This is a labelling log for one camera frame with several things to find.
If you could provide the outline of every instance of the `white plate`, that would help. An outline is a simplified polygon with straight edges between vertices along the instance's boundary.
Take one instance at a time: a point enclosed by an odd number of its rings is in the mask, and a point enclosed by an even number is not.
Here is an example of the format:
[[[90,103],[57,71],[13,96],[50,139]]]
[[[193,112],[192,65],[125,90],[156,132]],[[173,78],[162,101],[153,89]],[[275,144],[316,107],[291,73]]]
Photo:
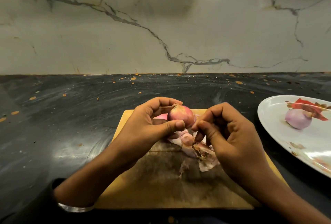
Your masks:
[[[326,109],[321,112],[328,120],[312,118],[312,123],[307,128],[295,129],[285,121],[285,114],[291,109],[287,107],[288,104],[285,101],[296,102],[299,98],[313,104],[317,102],[320,105],[331,106],[331,102],[311,97],[273,96],[260,103],[258,107],[260,122],[270,136],[287,151],[331,178],[331,110]]]

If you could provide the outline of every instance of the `marble backsplash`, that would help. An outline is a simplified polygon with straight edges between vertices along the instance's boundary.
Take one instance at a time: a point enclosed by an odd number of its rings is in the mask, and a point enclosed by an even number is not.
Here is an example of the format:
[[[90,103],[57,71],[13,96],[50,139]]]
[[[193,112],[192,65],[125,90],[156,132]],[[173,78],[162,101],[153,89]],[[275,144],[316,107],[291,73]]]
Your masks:
[[[0,74],[331,71],[331,0],[0,1]]]

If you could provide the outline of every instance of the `plate rim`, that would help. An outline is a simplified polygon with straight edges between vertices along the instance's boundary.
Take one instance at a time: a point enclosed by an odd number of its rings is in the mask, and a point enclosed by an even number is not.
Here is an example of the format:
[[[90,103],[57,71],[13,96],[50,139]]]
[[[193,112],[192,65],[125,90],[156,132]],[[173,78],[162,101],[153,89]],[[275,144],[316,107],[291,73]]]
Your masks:
[[[261,116],[261,110],[262,110],[262,105],[263,103],[266,103],[268,100],[270,99],[273,99],[275,97],[289,97],[289,96],[295,96],[295,97],[298,97],[298,98],[302,98],[302,99],[314,99],[314,100],[320,100],[320,101],[325,101],[327,103],[330,103],[330,101],[326,101],[326,100],[323,100],[323,99],[319,99],[319,98],[314,98],[314,97],[306,97],[306,96],[299,96],[299,95],[276,95],[276,96],[271,96],[271,97],[267,97],[265,98],[264,100],[262,100],[258,106],[258,117],[259,117],[259,121],[261,122],[263,128],[266,130],[266,132],[271,136],[271,138],[273,138],[281,147],[283,147],[286,151],[288,151],[289,153],[291,153],[292,150],[289,150],[287,149],[283,144],[282,144],[282,141],[279,140],[279,138],[277,138],[276,136],[274,136],[273,134],[271,134],[267,128],[266,128],[266,125],[267,123],[264,121],[263,117]],[[308,162],[306,159],[300,157],[300,156],[295,156],[297,159],[299,159],[300,161],[302,161],[303,163],[305,163],[306,165],[310,166],[311,168],[313,168],[314,170],[316,170],[317,172],[320,172],[321,174],[329,177],[331,179],[331,174],[330,173],[327,173],[327,172],[324,172],[322,169],[320,169],[319,167],[317,166],[314,166],[312,163]]]

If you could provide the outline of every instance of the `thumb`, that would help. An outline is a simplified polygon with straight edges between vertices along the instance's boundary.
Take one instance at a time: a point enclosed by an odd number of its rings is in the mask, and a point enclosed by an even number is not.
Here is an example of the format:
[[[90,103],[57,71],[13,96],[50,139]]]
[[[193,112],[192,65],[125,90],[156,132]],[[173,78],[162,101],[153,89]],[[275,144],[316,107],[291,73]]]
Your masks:
[[[164,138],[176,131],[183,131],[185,123],[182,120],[171,120],[160,125],[155,125],[155,137],[158,139]]]
[[[209,122],[201,120],[197,126],[204,132],[207,139],[212,144],[215,153],[219,153],[224,150],[224,147],[229,145],[222,134]]]

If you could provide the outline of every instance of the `black sleeve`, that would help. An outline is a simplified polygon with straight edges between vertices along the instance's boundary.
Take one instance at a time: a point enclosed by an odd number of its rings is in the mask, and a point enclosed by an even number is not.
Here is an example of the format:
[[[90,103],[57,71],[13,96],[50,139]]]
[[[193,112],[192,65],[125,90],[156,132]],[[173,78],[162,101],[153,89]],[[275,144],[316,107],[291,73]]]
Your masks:
[[[0,220],[1,224],[17,223],[60,223],[63,220],[79,221],[88,217],[92,211],[86,213],[68,213],[58,206],[53,190],[65,179],[53,180],[33,201],[21,211],[10,214]]]

